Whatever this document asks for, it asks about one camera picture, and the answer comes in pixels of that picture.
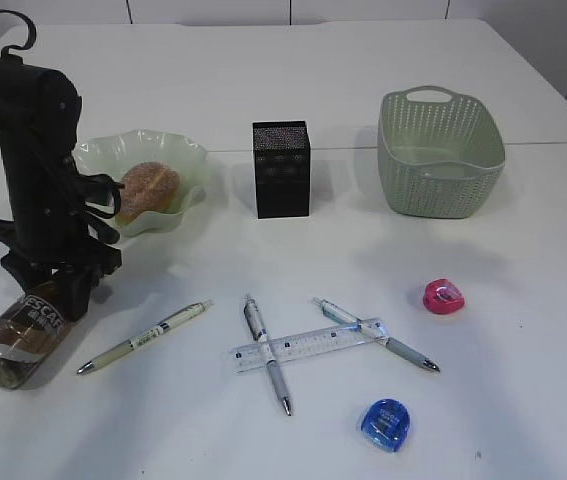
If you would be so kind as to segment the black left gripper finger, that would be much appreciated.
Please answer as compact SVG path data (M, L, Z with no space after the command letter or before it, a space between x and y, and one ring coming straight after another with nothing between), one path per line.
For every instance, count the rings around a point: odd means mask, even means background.
M65 267L57 271L61 306L68 321L77 322L86 314L91 292L100 278L99 267Z
M46 293L52 280L52 267L47 263L1 259L1 266L14 278L24 293Z

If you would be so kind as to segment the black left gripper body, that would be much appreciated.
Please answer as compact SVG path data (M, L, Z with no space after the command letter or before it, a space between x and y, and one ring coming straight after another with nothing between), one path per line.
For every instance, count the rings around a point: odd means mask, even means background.
M119 234L103 222L118 213L123 185L106 174L61 169L52 177L42 167L4 168L12 218L0 219L3 259L47 263L52 269L99 267L101 276L122 265L112 245Z

